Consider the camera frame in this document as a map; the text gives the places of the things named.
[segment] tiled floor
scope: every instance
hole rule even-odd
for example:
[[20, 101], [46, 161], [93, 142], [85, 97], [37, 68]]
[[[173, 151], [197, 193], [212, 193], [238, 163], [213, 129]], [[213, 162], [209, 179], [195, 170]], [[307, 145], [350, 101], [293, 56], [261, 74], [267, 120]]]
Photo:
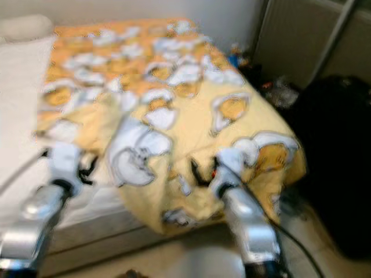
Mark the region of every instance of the tiled floor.
[[[282, 216], [283, 226], [294, 234], [313, 254], [325, 277], [371, 277], [371, 261], [352, 262], [333, 247], [315, 213], [307, 220]], [[282, 238], [289, 268], [295, 278], [316, 277], [300, 250]], [[59, 278], [113, 278], [128, 269], [139, 270], [150, 278], [244, 277], [242, 262], [225, 226], [214, 226], [137, 253], [58, 276]]]

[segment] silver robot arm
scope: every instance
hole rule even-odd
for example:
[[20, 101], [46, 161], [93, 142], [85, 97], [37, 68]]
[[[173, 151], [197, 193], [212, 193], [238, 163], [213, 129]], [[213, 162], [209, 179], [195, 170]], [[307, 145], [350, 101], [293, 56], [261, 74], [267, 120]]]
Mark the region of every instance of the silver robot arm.
[[210, 188], [224, 203], [225, 218], [241, 252], [246, 277], [291, 277], [274, 228], [252, 192], [242, 187], [239, 169], [243, 167], [243, 156], [236, 149], [218, 152]]
[[60, 221], [67, 200], [79, 194], [81, 150], [57, 143], [49, 154], [50, 179], [21, 207], [17, 221], [4, 233], [0, 245], [0, 278], [36, 277]]

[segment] black cable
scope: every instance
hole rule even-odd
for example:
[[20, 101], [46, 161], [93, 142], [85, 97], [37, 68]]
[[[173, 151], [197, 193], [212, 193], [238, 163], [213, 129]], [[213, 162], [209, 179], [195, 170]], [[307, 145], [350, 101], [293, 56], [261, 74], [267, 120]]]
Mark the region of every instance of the black cable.
[[241, 177], [235, 173], [230, 167], [228, 167], [227, 165], [225, 165], [224, 163], [220, 162], [219, 160], [217, 161], [218, 164], [222, 165], [223, 167], [227, 168], [231, 173], [233, 173], [234, 176], [236, 176], [237, 179], [239, 179], [239, 181], [241, 182], [242, 185], [244, 185], [245, 189], [249, 192], [249, 194], [252, 196], [252, 198], [260, 205], [265, 217], [267, 217], [269, 223], [274, 227], [276, 228], [277, 230], [280, 230], [285, 236], [287, 236], [290, 240], [292, 240], [293, 243], [296, 244], [297, 247], [299, 247], [299, 249], [304, 253], [304, 255], [307, 257], [307, 259], [310, 261], [312, 267], [314, 268], [314, 270], [316, 271], [318, 277], [320, 278], [324, 278], [325, 275], [323, 274], [322, 270], [320, 269], [320, 267], [318, 266], [317, 262], [315, 261], [315, 259], [313, 258], [312, 254], [304, 247], [304, 245], [298, 241], [289, 231], [287, 231], [284, 227], [282, 227], [280, 224], [277, 224], [276, 222], [274, 222], [274, 220], [272, 218], [269, 217], [269, 215], [267, 214], [267, 212], [265, 211], [265, 209], [263, 209], [261, 203], [259, 202], [259, 200], [257, 199], [257, 197], [255, 196], [255, 194], [252, 192], [252, 190], [249, 188], [248, 184], [243, 182], [243, 180], [241, 179]]
[[36, 154], [35, 156], [31, 157], [28, 161], [25, 162], [21, 167], [19, 167], [8, 179], [3, 182], [3, 184], [0, 187], [0, 196], [4, 194], [4, 192], [11, 186], [11, 184], [19, 178], [23, 172], [25, 172], [28, 168], [30, 168], [37, 160], [39, 160], [42, 157], [45, 157], [48, 155], [49, 150], [44, 149], [42, 152]]

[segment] mattress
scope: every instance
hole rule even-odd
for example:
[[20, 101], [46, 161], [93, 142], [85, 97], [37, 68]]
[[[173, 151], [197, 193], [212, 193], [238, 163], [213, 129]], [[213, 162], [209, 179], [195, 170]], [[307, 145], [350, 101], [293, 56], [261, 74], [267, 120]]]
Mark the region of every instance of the mattress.
[[[32, 136], [32, 131], [37, 120], [37, 95], [53, 41], [54, 37], [49, 37], [0, 46], [0, 185], [45, 146]], [[68, 203], [54, 233], [44, 275], [163, 239], [125, 209], [117, 189], [109, 184], [106, 171], [102, 163], [94, 172], [94, 186], [85, 186], [82, 193]], [[16, 219], [22, 202], [47, 179], [48, 162], [40, 159], [0, 194], [0, 235]], [[95, 248], [101, 252], [92, 256]]]

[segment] white mattress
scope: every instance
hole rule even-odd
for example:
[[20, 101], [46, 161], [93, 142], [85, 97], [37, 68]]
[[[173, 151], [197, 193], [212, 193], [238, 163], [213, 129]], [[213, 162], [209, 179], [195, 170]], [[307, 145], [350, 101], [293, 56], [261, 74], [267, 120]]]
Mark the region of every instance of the white mattress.
[[[36, 126], [37, 96], [49, 64], [53, 41], [54, 38], [50, 37], [0, 46], [0, 186], [44, 147], [31, 134]], [[47, 179], [47, 159], [40, 159], [0, 196], [0, 234], [16, 219], [25, 198]], [[51, 254], [143, 228], [125, 210], [103, 163], [99, 164], [93, 180], [96, 181], [94, 186], [85, 186], [82, 193], [67, 205], [50, 248]], [[145, 242], [134, 244], [133, 248], [143, 245]]]

